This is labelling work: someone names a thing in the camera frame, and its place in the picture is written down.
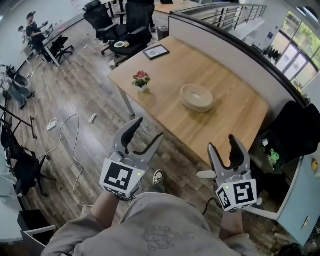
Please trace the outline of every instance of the potted flower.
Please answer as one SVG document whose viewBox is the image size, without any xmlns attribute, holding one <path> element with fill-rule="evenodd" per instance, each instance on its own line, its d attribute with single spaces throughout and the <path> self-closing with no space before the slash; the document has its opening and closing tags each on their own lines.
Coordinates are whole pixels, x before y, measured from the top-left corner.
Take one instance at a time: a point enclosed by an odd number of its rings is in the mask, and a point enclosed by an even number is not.
<svg viewBox="0 0 320 256">
<path fill-rule="evenodd" d="M 148 88 L 148 83 L 150 82 L 150 77 L 148 73 L 142 71 L 138 71 L 136 75 L 133 76 L 133 86 L 136 86 L 139 92 L 144 92 Z"/>
</svg>

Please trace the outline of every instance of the green toy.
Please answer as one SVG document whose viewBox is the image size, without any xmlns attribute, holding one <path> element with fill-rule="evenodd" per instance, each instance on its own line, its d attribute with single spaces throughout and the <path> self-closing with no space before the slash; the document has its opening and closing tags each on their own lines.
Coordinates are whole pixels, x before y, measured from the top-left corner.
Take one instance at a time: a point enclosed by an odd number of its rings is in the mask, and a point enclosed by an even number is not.
<svg viewBox="0 0 320 256">
<path fill-rule="evenodd" d="M 280 159 L 280 155 L 274 151 L 273 148 L 270 150 L 271 155 L 268 155 L 268 160 L 270 165 L 275 166 L 277 164 L 277 161 Z"/>
</svg>

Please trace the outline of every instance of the picture frame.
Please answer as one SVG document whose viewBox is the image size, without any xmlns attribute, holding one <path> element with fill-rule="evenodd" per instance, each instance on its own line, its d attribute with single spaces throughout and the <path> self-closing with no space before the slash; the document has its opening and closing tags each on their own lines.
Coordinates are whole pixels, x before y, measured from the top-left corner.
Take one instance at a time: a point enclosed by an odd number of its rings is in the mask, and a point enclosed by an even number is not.
<svg viewBox="0 0 320 256">
<path fill-rule="evenodd" d="M 143 53 L 149 60 L 153 60 L 163 55 L 169 54 L 170 51 L 168 51 L 162 44 L 159 44 L 157 46 L 145 49 Z"/>
</svg>

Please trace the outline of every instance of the power strip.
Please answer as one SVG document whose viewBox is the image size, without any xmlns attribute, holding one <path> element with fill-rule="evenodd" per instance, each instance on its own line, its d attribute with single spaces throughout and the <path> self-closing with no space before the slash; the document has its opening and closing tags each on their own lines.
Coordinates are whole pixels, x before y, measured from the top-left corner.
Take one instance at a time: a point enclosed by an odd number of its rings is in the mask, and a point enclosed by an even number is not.
<svg viewBox="0 0 320 256">
<path fill-rule="evenodd" d="M 52 122 L 50 122 L 47 126 L 46 126 L 46 130 L 47 132 L 51 131 L 53 128 L 55 128 L 57 126 L 57 121 L 53 120 Z"/>
</svg>

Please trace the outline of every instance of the ceiling light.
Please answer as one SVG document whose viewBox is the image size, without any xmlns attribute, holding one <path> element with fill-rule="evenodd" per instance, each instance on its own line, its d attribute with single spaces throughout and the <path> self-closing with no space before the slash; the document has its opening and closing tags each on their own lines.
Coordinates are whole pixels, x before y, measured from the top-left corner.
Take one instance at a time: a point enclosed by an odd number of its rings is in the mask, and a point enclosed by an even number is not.
<svg viewBox="0 0 320 256">
<path fill-rule="evenodd" d="M 302 7 L 297 7 L 296 9 L 297 9 L 297 10 L 299 11 L 299 13 L 301 13 L 303 16 L 307 16 L 306 13 L 305 13 L 305 11 L 304 11 L 304 9 L 302 9 Z"/>
<path fill-rule="evenodd" d="M 312 19 L 314 19 L 316 22 L 318 22 L 318 15 L 316 14 L 315 10 L 312 9 L 309 6 L 303 7 L 303 10 L 305 11 L 306 14 L 308 14 Z"/>
</svg>

